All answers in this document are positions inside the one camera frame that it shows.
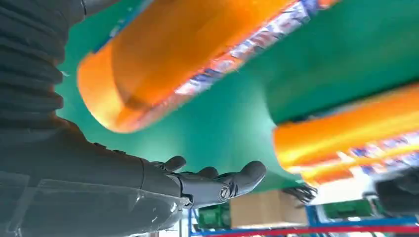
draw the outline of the orange container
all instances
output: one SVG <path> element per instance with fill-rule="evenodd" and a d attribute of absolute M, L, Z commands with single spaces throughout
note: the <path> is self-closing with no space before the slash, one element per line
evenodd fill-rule
<path fill-rule="evenodd" d="M 216 71 L 205 73 L 234 70 L 241 59 L 226 52 L 292 3 L 154 0 L 112 41 L 82 61 L 78 84 L 83 100 L 112 131 L 148 126 L 209 86 L 188 84 L 209 64 L 216 64 Z"/>
<path fill-rule="evenodd" d="M 339 163 L 338 151 L 419 130 L 419 85 L 378 96 L 346 112 L 300 123 L 281 124 L 273 132 L 275 153 L 289 172 Z"/>

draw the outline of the green crate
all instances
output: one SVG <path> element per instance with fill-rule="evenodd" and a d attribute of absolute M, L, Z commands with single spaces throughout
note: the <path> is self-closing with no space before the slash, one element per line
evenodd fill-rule
<path fill-rule="evenodd" d="M 198 210 L 198 227 L 200 229 L 230 229 L 230 204 L 209 206 Z"/>

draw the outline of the product label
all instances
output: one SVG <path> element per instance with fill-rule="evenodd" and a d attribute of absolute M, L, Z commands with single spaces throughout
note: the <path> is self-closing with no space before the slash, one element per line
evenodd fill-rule
<path fill-rule="evenodd" d="M 175 90 L 175 93 L 195 95 L 209 89 L 225 74 L 237 70 L 250 57 L 282 39 L 309 19 L 304 4 L 297 1 L 248 39 L 213 59 L 204 69 L 199 70 L 196 75 Z"/>

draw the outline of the blue metal rack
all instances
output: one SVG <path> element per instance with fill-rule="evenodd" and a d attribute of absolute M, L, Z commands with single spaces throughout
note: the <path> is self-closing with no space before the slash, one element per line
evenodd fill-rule
<path fill-rule="evenodd" d="M 331 223 L 322 223 L 319 221 L 316 206 L 306 206 L 307 218 L 309 222 L 308 228 L 339 228 L 339 227 L 394 227 L 394 226 L 406 226 L 415 225 L 418 223 L 415 217 L 403 217 L 403 218 L 377 218 L 372 220 L 360 220 L 360 221 L 339 221 Z M 231 234 L 243 234 L 260 231 L 270 231 L 272 229 L 232 229 L 223 231 L 205 231 L 195 232 L 192 228 L 192 219 L 198 219 L 198 215 L 195 210 L 188 211 L 188 233 L 189 237 L 192 236 L 217 236 L 217 235 L 231 235 Z M 289 229 L 290 233 L 295 228 L 284 228 L 282 230 Z"/>

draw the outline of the green surface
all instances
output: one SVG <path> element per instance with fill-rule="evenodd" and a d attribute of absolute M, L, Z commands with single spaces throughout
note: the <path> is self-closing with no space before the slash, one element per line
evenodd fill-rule
<path fill-rule="evenodd" d="M 124 0 L 72 30 L 61 67 L 69 76 L 57 88 L 66 102 L 60 115 L 76 122 L 91 141 L 150 160 L 183 155 L 193 171 L 207 165 L 233 171 L 261 160 L 269 172 L 260 190 L 295 184 L 295 176 L 276 162 L 271 141 L 274 121 L 419 75 L 419 4 L 347 0 L 321 12 L 161 122 L 135 134 L 115 134 L 101 127 L 84 106 L 76 88 L 76 67 L 137 3 Z"/>
<path fill-rule="evenodd" d="M 325 215 L 329 219 L 345 219 L 348 217 L 370 217 L 373 215 L 367 200 L 345 201 L 324 204 Z"/>

